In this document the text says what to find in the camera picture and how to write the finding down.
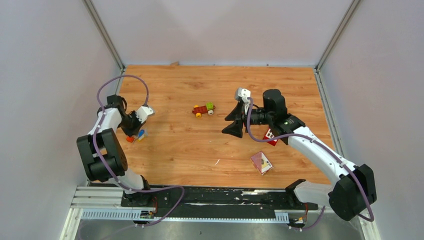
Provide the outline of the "silver key with blue tag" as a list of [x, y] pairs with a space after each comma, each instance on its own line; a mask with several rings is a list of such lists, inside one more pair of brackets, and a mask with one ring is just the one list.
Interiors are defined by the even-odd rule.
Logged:
[[145, 137], [148, 136], [148, 132], [146, 129], [141, 129], [140, 132], [137, 134], [135, 140], [140, 142], [141, 140], [143, 140]]

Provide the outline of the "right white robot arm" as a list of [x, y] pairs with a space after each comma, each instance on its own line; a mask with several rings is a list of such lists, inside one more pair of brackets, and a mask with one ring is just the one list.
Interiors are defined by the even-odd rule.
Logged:
[[278, 89], [268, 89], [262, 94], [263, 106], [254, 108], [251, 92], [239, 87], [235, 91], [236, 107], [225, 117], [230, 125], [221, 132], [242, 138], [245, 133], [252, 140], [263, 143], [251, 132], [252, 125], [267, 125], [273, 137], [281, 140], [307, 157], [330, 180], [330, 184], [312, 183], [300, 179], [286, 190], [286, 204], [298, 209], [304, 203], [331, 207], [345, 221], [360, 217], [375, 220], [371, 204], [377, 200], [373, 170], [366, 164], [357, 165], [341, 156], [323, 141], [297, 116], [289, 113], [286, 99]]

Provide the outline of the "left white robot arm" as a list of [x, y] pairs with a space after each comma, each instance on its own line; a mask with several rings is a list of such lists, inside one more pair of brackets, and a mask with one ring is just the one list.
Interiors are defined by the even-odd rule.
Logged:
[[155, 111], [143, 105], [126, 112], [127, 102], [119, 95], [107, 97], [107, 104], [97, 111], [95, 126], [76, 140], [85, 173], [90, 181], [114, 184], [123, 189], [123, 199], [142, 207], [153, 201], [148, 181], [128, 167], [127, 158], [116, 136], [122, 129], [131, 143], [145, 136], [142, 129]]

